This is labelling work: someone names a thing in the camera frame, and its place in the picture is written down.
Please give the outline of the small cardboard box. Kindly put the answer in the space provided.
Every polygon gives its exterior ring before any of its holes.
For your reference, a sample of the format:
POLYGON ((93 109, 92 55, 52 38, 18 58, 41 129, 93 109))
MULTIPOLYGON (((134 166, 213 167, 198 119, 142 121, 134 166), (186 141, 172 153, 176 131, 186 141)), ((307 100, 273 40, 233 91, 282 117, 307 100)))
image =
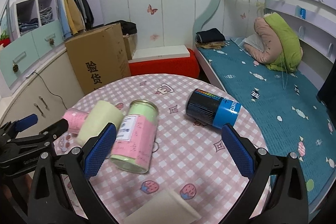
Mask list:
POLYGON ((123 36, 127 59, 132 60, 137 46, 137 34, 123 36))

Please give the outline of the red strawberry plush toy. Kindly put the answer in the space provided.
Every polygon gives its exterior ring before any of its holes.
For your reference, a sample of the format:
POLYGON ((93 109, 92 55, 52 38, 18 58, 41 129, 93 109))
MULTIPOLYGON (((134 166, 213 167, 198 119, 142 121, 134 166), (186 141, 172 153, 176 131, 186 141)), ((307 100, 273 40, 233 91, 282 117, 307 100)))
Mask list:
POLYGON ((10 43, 11 43, 11 41, 10 41, 10 37, 9 37, 9 35, 7 34, 6 30, 4 30, 4 31, 1 33, 1 37, 0 37, 0 46, 1 46, 2 48, 4 48, 4 47, 7 47, 10 43))

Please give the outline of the black clothes on box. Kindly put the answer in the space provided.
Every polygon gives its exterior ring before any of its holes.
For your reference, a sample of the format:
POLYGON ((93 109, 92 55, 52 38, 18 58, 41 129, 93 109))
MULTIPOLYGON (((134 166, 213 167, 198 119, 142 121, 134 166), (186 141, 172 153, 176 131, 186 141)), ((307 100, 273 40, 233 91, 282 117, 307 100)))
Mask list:
POLYGON ((111 25, 111 24, 120 24, 123 35, 133 35, 137 33, 137 26, 133 22, 129 22, 125 20, 117 20, 114 22, 107 23, 106 25, 111 25))

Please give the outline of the teal candy pattern mattress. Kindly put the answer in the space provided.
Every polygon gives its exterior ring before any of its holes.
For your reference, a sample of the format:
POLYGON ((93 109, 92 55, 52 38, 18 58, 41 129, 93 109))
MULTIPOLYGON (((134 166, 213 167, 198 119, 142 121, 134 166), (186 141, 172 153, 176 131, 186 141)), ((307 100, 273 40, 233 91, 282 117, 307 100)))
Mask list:
POLYGON ((234 40, 220 50, 199 52, 226 92, 248 110, 270 153, 297 153, 309 205, 316 207, 335 179, 335 127, 317 88, 300 71, 269 70, 234 40))

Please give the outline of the red ottoman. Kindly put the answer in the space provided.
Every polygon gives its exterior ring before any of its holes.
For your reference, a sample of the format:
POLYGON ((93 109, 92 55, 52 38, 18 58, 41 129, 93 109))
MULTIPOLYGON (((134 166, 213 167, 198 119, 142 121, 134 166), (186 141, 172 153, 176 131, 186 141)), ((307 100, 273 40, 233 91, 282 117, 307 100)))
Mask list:
POLYGON ((187 49, 189 57, 178 57, 172 59, 160 59, 129 63, 132 76, 147 75, 147 74, 171 74, 191 77, 198 79, 200 74, 200 66, 191 49, 187 49))

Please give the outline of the large cardboard box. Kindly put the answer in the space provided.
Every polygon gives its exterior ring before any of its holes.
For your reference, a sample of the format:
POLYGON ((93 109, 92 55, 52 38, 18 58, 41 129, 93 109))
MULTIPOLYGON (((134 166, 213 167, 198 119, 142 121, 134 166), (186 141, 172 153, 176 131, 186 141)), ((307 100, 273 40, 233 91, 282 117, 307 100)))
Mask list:
POLYGON ((119 23, 74 36, 65 46, 84 94, 131 76, 119 23))

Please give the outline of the white board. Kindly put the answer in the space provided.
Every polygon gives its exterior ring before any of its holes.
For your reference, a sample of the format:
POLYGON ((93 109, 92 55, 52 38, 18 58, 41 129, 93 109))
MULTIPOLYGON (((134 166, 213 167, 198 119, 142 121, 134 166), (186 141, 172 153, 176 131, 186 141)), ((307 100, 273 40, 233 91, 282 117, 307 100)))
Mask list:
POLYGON ((190 57, 188 49, 183 46, 165 46, 136 50, 129 63, 139 63, 152 60, 164 60, 190 57))

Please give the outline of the pink checkered tablecloth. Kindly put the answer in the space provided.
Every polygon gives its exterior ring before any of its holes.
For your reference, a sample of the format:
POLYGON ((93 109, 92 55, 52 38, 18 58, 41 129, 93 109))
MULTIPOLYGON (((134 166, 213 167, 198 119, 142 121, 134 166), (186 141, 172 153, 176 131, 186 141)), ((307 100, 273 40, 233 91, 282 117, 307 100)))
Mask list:
POLYGON ((119 222, 160 191, 171 189, 201 215, 201 223, 218 223, 244 190, 248 180, 224 146, 221 132, 186 115, 186 102, 195 89, 227 97, 225 91, 200 80, 156 74, 115 81, 73 103, 74 108, 90 112, 98 101, 106 101, 127 113, 131 101, 145 99, 159 110, 149 172, 124 172, 106 160, 91 178, 119 222))

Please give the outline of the folded dark clothes pile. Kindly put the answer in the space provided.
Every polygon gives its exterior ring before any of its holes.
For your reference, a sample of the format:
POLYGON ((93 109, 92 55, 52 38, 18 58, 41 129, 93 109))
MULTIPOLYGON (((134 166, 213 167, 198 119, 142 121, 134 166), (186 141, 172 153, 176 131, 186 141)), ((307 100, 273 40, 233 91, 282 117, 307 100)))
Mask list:
POLYGON ((197 32, 195 44, 198 48, 206 50, 221 50, 226 45, 226 38, 217 28, 212 28, 197 32))

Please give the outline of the hanging dark garment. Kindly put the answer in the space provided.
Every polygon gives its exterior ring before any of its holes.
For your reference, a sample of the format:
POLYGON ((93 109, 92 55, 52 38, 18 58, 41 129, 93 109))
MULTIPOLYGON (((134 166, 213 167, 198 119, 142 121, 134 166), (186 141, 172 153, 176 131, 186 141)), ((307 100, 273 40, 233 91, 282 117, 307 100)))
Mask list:
POLYGON ((331 71, 322 87, 318 91, 317 98, 321 101, 335 118, 336 114, 336 63, 334 63, 331 71))

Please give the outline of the green pink cookie can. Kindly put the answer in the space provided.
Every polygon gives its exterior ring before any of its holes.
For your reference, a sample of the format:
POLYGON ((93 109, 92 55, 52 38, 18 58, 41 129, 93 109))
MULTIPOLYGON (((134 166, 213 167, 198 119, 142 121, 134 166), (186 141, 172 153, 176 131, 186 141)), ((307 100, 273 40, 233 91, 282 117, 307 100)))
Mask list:
POLYGON ((130 103, 111 151, 110 159, 116 167, 131 173, 148 172, 158 114, 157 106, 148 100, 138 99, 130 103))

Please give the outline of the pale green ceramic cup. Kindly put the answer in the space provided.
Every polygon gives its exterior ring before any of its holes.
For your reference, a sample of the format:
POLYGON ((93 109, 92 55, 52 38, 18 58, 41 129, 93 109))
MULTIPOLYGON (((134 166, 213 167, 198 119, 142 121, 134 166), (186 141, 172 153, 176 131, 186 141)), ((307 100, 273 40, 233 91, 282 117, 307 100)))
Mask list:
POLYGON ((118 129, 123 118, 123 113, 116 106, 106 101, 98 101, 86 117, 76 142, 83 146, 88 139, 98 136, 108 123, 114 124, 118 129))

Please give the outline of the green pink rolled duvet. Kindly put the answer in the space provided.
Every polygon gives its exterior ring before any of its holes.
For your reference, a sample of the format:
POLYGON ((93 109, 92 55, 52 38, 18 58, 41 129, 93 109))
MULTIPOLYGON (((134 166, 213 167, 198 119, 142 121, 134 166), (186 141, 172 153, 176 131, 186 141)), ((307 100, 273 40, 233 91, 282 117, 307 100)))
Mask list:
POLYGON ((303 50, 294 30, 278 13, 256 18, 254 30, 262 38, 264 52, 243 42, 249 55, 272 71, 293 73, 297 70, 303 50))

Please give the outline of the white paper cup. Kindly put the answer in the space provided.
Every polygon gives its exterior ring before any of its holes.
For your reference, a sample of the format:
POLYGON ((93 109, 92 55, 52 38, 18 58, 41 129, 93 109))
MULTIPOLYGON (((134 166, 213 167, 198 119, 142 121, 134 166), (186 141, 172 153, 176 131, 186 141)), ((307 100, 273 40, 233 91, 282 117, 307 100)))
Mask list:
POLYGON ((128 215, 123 223, 129 224, 189 224, 201 215, 173 190, 163 190, 150 201, 128 215))

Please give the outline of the cream low cabinet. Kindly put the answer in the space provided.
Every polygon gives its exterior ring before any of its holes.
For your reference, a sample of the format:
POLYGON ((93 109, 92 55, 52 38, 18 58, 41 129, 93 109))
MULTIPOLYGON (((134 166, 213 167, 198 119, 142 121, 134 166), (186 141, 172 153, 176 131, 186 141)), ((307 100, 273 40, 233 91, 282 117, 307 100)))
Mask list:
POLYGON ((1 100, 1 125, 36 114, 37 124, 18 136, 30 136, 57 122, 84 96, 67 51, 31 73, 11 97, 1 100))

